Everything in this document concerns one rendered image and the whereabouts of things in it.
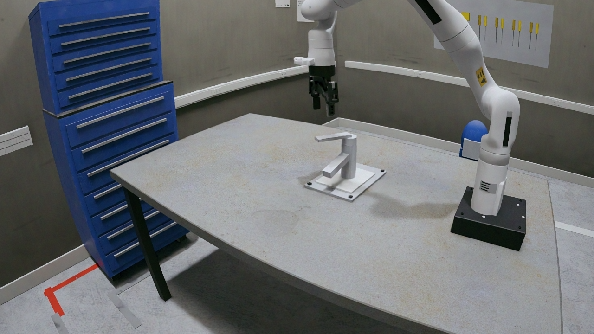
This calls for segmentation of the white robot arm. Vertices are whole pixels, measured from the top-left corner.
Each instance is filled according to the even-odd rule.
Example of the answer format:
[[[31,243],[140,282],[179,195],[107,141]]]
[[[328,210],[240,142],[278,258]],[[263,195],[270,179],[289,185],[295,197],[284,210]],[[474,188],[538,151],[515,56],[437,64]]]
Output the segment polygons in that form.
[[[337,11],[361,0],[305,0],[301,14],[318,20],[308,33],[308,58],[295,57],[294,64],[335,65],[333,32]],[[471,208],[481,214],[498,214],[507,180],[511,147],[514,144],[520,104],[513,92],[494,82],[485,64],[478,37],[453,6],[445,0],[407,0],[433,31],[440,44],[468,82],[483,115],[491,121],[488,135],[481,138],[477,176]]]

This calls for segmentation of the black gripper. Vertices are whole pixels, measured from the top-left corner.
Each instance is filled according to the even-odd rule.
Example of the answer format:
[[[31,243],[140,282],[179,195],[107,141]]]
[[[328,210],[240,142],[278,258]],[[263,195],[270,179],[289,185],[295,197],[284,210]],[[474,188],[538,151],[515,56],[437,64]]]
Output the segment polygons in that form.
[[[337,82],[331,81],[334,75],[335,65],[309,66],[309,94],[313,97],[313,109],[320,109],[321,94],[325,98],[327,117],[335,116],[335,103],[339,103]]]

